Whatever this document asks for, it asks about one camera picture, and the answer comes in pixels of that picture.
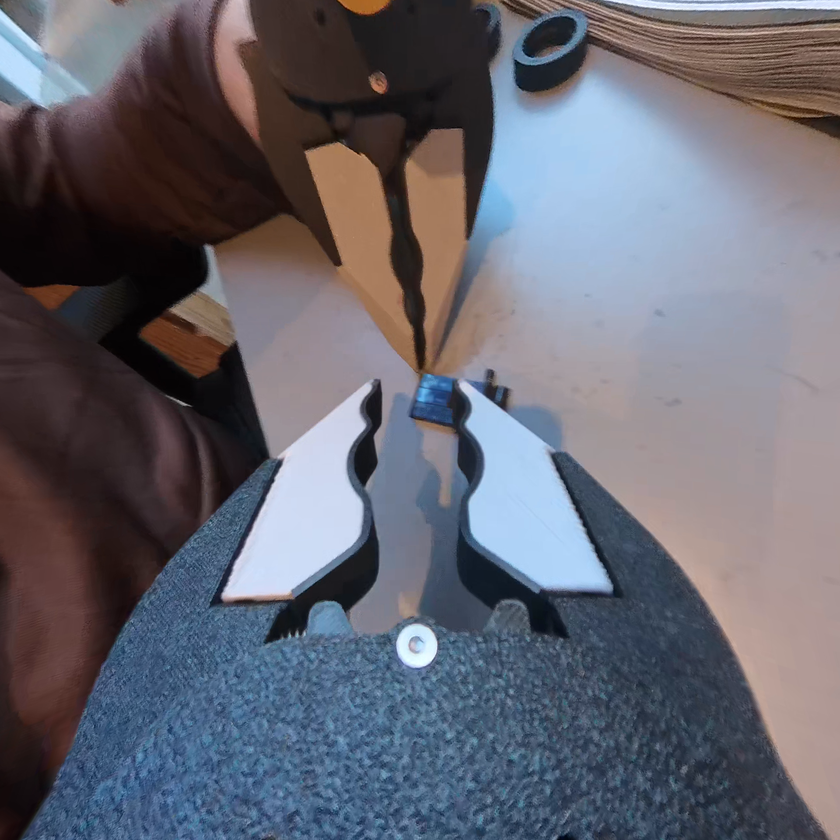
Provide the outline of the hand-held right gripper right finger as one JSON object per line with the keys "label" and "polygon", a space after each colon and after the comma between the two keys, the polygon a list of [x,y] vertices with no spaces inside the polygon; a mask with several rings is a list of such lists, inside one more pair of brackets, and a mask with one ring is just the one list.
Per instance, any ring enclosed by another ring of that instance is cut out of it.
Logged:
{"label": "hand-held right gripper right finger", "polygon": [[483,603],[614,596],[558,467],[559,453],[467,380],[456,381],[458,573]]}

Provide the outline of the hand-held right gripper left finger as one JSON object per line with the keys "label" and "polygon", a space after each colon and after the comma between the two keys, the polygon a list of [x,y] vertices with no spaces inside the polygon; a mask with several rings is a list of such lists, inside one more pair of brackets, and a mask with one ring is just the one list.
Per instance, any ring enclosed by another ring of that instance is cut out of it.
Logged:
{"label": "hand-held right gripper left finger", "polygon": [[279,456],[222,583],[224,604],[355,604],[379,542],[367,483],[382,384],[369,380]]}

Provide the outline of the grey desk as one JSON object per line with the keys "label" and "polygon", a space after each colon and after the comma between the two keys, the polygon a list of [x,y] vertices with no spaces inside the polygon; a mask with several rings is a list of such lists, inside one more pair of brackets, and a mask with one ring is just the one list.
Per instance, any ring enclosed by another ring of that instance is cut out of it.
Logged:
{"label": "grey desk", "polygon": [[[511,414],[677,561],[838,838],[838,140],[593,47],[553,92],[517,89],[509,54],[492,77],[436,371],[495,369]],[[455,436],[409,418],[414,372],[308,231],[269,219],[216,257],[270,453],[382,383],[381,570],[354,627],[479,627]]]}

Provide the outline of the person's brown shirt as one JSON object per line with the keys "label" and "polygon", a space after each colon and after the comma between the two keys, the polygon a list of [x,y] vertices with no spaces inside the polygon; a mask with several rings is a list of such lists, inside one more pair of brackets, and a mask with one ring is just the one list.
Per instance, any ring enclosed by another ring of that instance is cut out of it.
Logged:
{"label": "person's brown shirt", "polygon": [[2,838],[38,810],[143,593],[258,464],[2,276]]}

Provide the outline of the thick instruction booklet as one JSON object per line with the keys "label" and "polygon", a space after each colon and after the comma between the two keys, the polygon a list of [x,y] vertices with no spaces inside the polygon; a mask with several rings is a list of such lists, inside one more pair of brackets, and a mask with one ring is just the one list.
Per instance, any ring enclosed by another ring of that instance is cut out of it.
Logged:
{"label": "thick instruction booklet", "polygon": [[838,138],[838,1],[505,1],[587,17],[620,56]]}

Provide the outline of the black office chair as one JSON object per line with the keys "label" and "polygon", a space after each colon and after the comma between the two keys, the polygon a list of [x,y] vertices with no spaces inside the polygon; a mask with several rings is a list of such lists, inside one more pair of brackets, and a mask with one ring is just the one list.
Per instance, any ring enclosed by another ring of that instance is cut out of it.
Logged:
{"label": "black office chair", "polygon": [[177,244],[170,254],[146,267],[104,285],[74,290],[53,313],[159,392],[224,427],[263,462],[269,457],[268,445],[238,343],[232,342],[220,355],[213,371],[196,376],[141,335],[153,321],[198,291],[208,271],[204,247]]}

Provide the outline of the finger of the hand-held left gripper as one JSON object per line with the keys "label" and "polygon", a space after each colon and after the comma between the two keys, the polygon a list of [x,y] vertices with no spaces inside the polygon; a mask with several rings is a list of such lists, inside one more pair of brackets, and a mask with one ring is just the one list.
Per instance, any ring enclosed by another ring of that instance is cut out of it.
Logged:
{"label": "finger of the hand-held left gripper", "polygon": [[340,142],[308,150],[308,166],[339,252],[339,273],[393,349],[424,367],[424,260],[406,195],[388,196],[378,168]]}
{"label": "finger of the hand-held left gripper", "polygon": [[423,327],[416,333],[424,339],[424,354],[419,367],[429,370],[445,341],[468,246],[463,130],[431,130],[409,154],[404,172],[423,268]]}

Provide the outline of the black toy brick assembly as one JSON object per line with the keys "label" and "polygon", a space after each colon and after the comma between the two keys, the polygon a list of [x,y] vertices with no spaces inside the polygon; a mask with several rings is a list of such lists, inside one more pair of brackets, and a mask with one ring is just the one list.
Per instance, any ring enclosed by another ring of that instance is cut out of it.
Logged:
{"label": "black toy brick assembly", "polygon": [[[476,390],[488,397],[502,410],[508,409],[511,389],[497,381],[496,373],[487,369],[481,381],[468,380]],[[454,428],[452,408],[456,378],[440,374],[423,374],[414,393],[409,417],[417,422]]]}

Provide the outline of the person's left hand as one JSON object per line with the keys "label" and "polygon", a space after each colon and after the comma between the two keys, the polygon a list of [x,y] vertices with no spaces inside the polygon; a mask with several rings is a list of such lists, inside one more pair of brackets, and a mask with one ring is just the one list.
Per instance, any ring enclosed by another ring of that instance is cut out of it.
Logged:
{"label": "person's left hand", "polygon": [[256,42],[249,2],[223,2],[217,13],[213,57],[219,88],[241,127],[261,149],[256,99],[242,48]]}

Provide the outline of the black toy tyre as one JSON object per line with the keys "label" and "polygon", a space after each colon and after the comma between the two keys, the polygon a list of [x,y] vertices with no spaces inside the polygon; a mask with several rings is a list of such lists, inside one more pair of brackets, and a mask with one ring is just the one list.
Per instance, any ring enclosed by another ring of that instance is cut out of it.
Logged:
{"label": "black toy tyre", "polygon": [[587,48],[588,23],[582,12],[562,8],[536,18],[512,51],[517,87],[526,92],[558,87],[582,68]]}
{"label": "black toy tyre", "polygon": [[480,18],[486,37],[487,60],[492,62],[501,47],[501,11],[491,2],[480,2],[472,7],[473,14]]}

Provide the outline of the person's left forearm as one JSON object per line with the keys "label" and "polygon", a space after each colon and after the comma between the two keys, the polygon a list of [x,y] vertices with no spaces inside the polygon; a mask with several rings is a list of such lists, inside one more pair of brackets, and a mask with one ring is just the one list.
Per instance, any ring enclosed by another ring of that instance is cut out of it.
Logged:
{"label": "person's left forearm", "polygon": [[104,285],[287,212],[218,85],[222,3],[180,3],[87,97],[2,103],[3,285]]}

